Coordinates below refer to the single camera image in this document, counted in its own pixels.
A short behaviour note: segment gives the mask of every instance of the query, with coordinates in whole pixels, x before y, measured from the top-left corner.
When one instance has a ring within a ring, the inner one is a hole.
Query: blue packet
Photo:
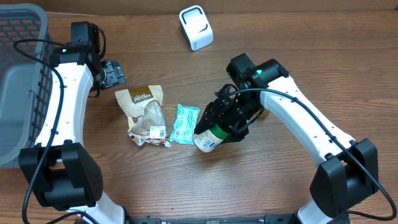
[[[173,132],[170,137],[170,142],[176,141],[180,144],[194,145],[192,136],[193,131],[197,125],[200,114],[199,108],[178,105],[177,119],[173,125]]]

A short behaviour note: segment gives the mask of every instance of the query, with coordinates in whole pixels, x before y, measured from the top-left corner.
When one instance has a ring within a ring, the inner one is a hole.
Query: basket
[[[51,39],[45,11],[34,4],[0,5],[0,168],[16,168],[19,151],[33,147],[50,101],[52,74],[16,52],[16,40]],[[20,49],[48,62],[53,46],[21,43]]]

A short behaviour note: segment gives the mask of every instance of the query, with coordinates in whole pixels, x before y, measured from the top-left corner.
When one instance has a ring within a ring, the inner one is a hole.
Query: wooden table
[[[51,17],[54,40],[70,40],[70,23],[90,21],[106,33],[106,58],[118,59],[127,83],[87,102],[84,141],[101,167],[104,189],[133,217],[250,217],[292,213],[310,199],[315,174],[303,146],[273,114],[245,140],[212,153],[173,143],[137,147],[114,92],[162,85],[169,134],[177,105],[204,109],[225,83],[231,58],[246,52],[256,64],[277,59],[308,99],[357,140],[379,152],[379,179],[398,202],[397,11],[211,14],[214,42],[192,52],[177,15]],[[0,223],[22,223],[27,182],[20,170],[0,170]],[[379,192],[355,210],[390,215]],[[29,219],[61,213],[32,197]],[[353,223],[372,223],[352,216]]]

